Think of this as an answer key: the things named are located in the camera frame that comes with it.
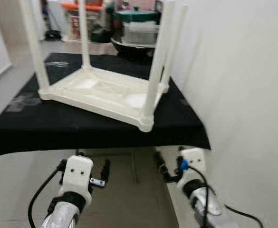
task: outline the table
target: table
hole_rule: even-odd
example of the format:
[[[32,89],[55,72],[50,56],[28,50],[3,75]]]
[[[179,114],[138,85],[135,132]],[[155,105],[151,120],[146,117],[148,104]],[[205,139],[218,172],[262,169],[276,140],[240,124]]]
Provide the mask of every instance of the table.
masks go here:
[[[50,84],[82,64],[81,55],[52,53],[46,60]],[[117,56],[91,56],[94,67],[147,79],[151,59],[141,62]],[[12,152],[192,145],[210,149],[202,122],[170,81],[154,113],[149,133],[137,127],[56,101],[39,99],[36,77],[22,88],[0,115],[0,155]]]

